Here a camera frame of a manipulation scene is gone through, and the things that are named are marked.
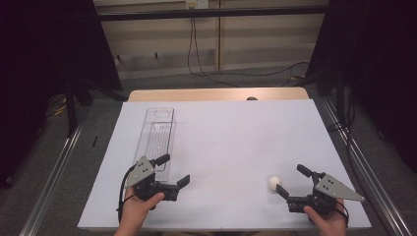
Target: white tabletop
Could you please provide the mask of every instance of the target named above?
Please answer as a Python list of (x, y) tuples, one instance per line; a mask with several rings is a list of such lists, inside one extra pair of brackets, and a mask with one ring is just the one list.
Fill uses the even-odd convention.
[[(132, 165), (148, 108), (173, 107), (170, 181), (191, 183), (177, 202), (149, 213), (144, 230), (300, 230), (315, 226), (268, 188), (277, 175), (290, 196), (312, 193), (303, 164), (353, 189), (313, 100), (126, 102), (102, 161), (80, 228), (117, 228), (123, 175)], [(350, 228), (371, 227), (361, 203), (345, 201)]]

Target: clear plastic box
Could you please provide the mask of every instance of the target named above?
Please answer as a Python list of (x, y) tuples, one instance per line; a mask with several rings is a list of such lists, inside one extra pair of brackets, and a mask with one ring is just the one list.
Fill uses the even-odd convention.
[[(174, 108), (149, 108), (142, 128), (134, 163), (142, 156), (148, 160), (171, 154), (175, 133)], [(155, 180), (168, 181), (171, 160), (155, 167)]]

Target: aluminum rail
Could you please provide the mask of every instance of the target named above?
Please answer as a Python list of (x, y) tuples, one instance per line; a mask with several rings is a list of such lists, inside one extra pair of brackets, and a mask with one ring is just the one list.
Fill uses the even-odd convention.
[(236, 9), (197, 9), (153, 12), (129, 13), (99, 13), (97, 15), (55, 16), (55, 19), (64, 21), (135, 21), (160, 20), (181, 18), (213, 18), (213, 17), (247, 17), (247, 16), (273, 16), (273, 15), (309, 15), (309, 14), (340, 14), (350, 11), (351, 7), (331, 8), (329, 6), (279, 7), (279, 8), (236, 8)]
[(84, 124), (86, 123), (88, 113), (88, 110), (82, 112), (79, 125), (75, 129), (73, 135), (67, 138), (67, 141), (56, 161), (52, 173), (50, 174), (49, 179), (42, 190), (42, 193), (37, 199), (37, 202), (33, 207), (29, 218), (25, 222), (25, 225), (21, 233), (19, 234), (20, 236), (36, 235), (37, 230), (39, 229), (40, 224), (46, 214), (46, 211), (48, 210), (49, 204), (52, 201), (53, 193), (55, 192), (55, 189), (59, 184), (59, 180), (61, 179), (65, 166), (67, 165), (67, 162), (71, 157), (71, 153), (73, 152), (73, 149), (77, 143), (81, 130), (83, 129)]
[[(336, 128), (339, 129), (339, 134), (344, 142), (348, 145), (348, 131), (341, 129), (341, 125), (339, 124), (339, 120), (337, 118), (335, 107), (333, 103), (329, 99), (324, 100), (325, 108), (328, 111), (328, 115), (330, 116), (331, 120), (336, 124)], [(351, 156), (354, 160), (355, 164), (358, 166), (362, 176), (364, 177), (365, 181), (368, 184), (368, 187), (371, 189), (371, 192), (374, 194), (378, 204), (380, 205), (384, 215), (386, 216), (390, 226), (392, 227), (395, 235), (397, 236), (411, 236), (411, 232), (407, 227), (404, 219), (401, 216), (398, 208), (395, 206), (393, 201), (390, 199), (389, 195), (387, 194), (386, 190), (384, 189), (383, 185), (375, 175), (374, 171), (371, 168), (371, 165), (368, 163), (365, 155), (359, 149), (358, 145), (356, 144), (355, 140), (350, 137), (349, 139), (349, 148), (351, 150)]]

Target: small white ball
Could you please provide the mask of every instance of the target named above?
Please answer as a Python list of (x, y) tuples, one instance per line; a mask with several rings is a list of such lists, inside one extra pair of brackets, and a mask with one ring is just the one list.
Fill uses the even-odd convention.
[(272, 176), (268, 181), (269, 188), (275, 191), (276, 185), (282, 186), (282, 180), (278, 176)]

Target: human hand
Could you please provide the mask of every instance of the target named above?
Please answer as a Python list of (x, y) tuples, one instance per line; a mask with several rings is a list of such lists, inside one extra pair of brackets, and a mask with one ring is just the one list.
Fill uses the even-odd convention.
[[(343, 199), (337, 199), (339, 204), (336, 208), (341, 212), (343, 209)], [(326, 217), (320, 216), (310, 206), (304, 206), (304, 212), (317, 225), (321, 236), (345, 236), (346, 235), (346, 220), (338, 212), (331, 212)]]
[(134, 195), (135, 190), (132, 187), (126, 190), (122, 219), (119, 228), (114, 234), (115, 236), (136, 235), (141, 230), (149, 210), (165, 198), (163, 193), (158, 193), (144, 202)]

